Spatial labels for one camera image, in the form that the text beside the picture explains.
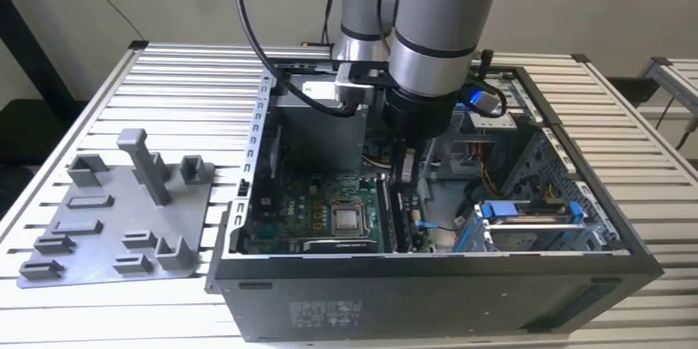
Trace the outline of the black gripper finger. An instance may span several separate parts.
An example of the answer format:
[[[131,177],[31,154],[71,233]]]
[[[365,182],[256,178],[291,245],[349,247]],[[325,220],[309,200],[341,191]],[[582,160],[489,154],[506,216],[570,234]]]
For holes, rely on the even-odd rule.
[[[391,193],[395,195],[403,188],[403,162],[406,146],[403,139],[394,140],[391,145]]]
[[[402,190],[407,194],[415,192],[419,181],[421,160],[423,157],[423,143],[418,141],[402,140],[403,143],[403,162],[401,169]]]

